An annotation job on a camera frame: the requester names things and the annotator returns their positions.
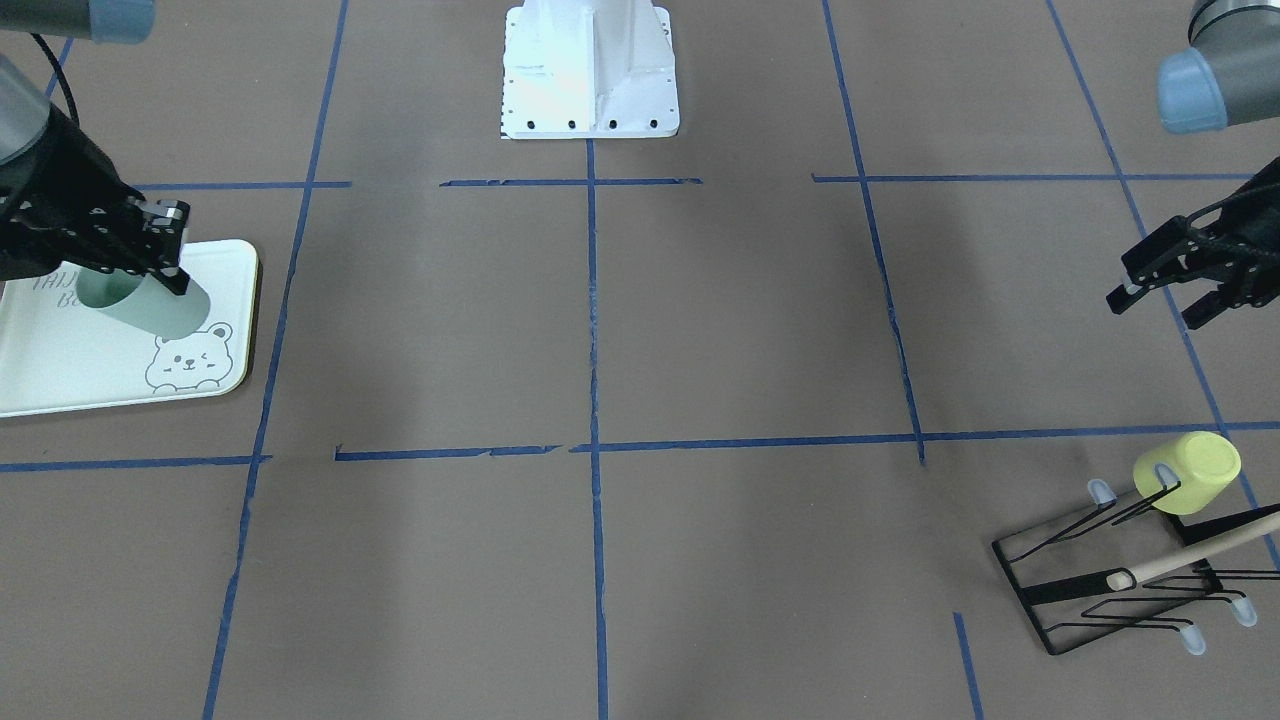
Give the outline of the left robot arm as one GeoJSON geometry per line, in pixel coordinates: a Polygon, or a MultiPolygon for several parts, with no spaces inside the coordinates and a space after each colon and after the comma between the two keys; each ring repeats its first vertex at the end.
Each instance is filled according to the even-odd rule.
{"type": "MultiPolygon", "coordinates": [[[[1226,129],[1279,114],[1275,1],[1198,1],[1188,46],[1162,60],[1157,109],[1172,135],[1226,129]]],[[[1263,307],[1279,292],[1279,161],[1222,200],[1176,215],[1125,251],[1125,281],[1106,300],[1123,314],[1169,284],[1212,281],[1181,310],[1190,331],[1226,310],[1263,307]]]]}

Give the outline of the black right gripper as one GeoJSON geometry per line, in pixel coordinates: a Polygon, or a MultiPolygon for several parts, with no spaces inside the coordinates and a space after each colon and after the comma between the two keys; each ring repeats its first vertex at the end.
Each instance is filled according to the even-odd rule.
{"type": "Polygon", "coordinates": [[[63,263],[146,273],[177,297],[189,204],[145,201],[113,161],[55,106],[44,135],[3,165],[1,278],[46,275],[63,263]]]}

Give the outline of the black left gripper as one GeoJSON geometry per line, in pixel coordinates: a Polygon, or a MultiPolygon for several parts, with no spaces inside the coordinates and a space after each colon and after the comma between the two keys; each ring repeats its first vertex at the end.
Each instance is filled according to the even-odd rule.
{"type": "Polygon", "coordinates": [[[1181,311],[1197,331],[1226,310],[1263,307],[1279,293],[1279,160],[1225,199],[1176,215],[1125,251],[1126,275],[1106,296],[1120,315],[1169,284],[1212,281],[1215,290],[1181,311]]]}

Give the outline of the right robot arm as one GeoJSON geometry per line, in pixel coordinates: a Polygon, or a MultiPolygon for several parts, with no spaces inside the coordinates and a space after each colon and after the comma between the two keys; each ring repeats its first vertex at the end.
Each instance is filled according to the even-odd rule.
{"type": "Polygon", "coordinates": [[[1,270],[37,278],[69,263],[104,274],[150,277],[175,296],[188,291],[180,249],[189,219],[182,201],[150,201],[120,177],[81,127],[74,94],[49,36],[141,44],[152,1],[5,1],[5,31],[29,36],[64,102],[3,60],[1,270]]]}

